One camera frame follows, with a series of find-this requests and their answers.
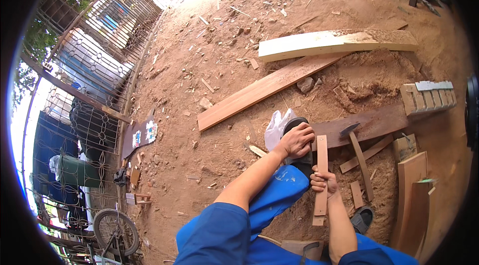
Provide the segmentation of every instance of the sandal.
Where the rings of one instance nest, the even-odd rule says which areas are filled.
[[[353,224],[355,232],[361,235],[366,234],[366,231],[373,222],[373,218],[374,210],[371,207],[365,206],[359,208],[351,218],[351,223]]]
[[[306,118],[301,118],[301,117],[292,118],[284,126],[283,136],[286,133],[288,133],[291,129],[293,129],[294,127],[298,126],[299,124],[301,124],[303,122],[309,124],[309,122]],[[287,165],[292,165],[292,166],[295,166],[297,169],[299,169],[308,178],[309,182],[311,182],[311,178],[310,178],[311,174],[314,173],[313,169],[312,169],[312,167],[314,165],[313,162],[314,162],[313,152],[311,150],[301,158],[293,159],[293,158],[287,157],[285,159],[285,163]]]

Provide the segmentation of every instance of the hammer head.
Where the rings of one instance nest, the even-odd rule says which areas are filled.
[[[343,131],[339,132],[339,134],[340,134],[341,136],[349,135],[349,132],[351,132],[351,131],[353,131],[354,129],[356,129],[356,127],[359,126],[359,124],[361,124],[361,123],[355,123],[355,124],[349,125],[349,126],[346,127],[345,129],[343,129]]]

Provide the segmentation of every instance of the plastic bag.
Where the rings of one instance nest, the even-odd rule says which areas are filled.
[[[272,151],[274,147],[279,144],[281,136],[283,135],[284,126],[288,124],[291,118],[295,118],[295,112],[289,108],[284,116],[281,118],[281,112],[279,110],[272,114],[271,121],[264,132],[264,144],[268,151]]]

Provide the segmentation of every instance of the black shoe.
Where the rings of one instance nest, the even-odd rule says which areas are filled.
[[[286,133],[288,133],[291,129],[293,129],[294,127],[298,126],[299,124],[301,123],[308,123],[308,120],[305,119],[305,118],[293,118],[291,119],[287,124],[286,126],[284,126],[284,130],[283,130],[283,135],[285,135]],[[285,163],[287,165],[292,165],[292,166],[296,166],[297,169],[299,169],[309,180],[309,182],[311,182],[311,174],[314,173],[313,172],[313,152],[310,150],[309,152],[306,153],[306,155],[304,155],[303,157],[301,158],[296,158],[296,159],[293,159],[293,158],[290,158],[290,157],[287,157],[285,159]]]

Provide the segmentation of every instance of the bicycle wheel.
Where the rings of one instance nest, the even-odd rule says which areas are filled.
[[[103,209],[93,218],[93,232],[98,240],[98,244],[103,248],[108,245],[117,227],[119,228],[119,234],[123,238],[123,256],[129,256],[136,252],[140,245],[140,238],[135,224],[126,214],[115,209]],[[117,256],[120,255],[116,241],[113,241],[108,251]]]

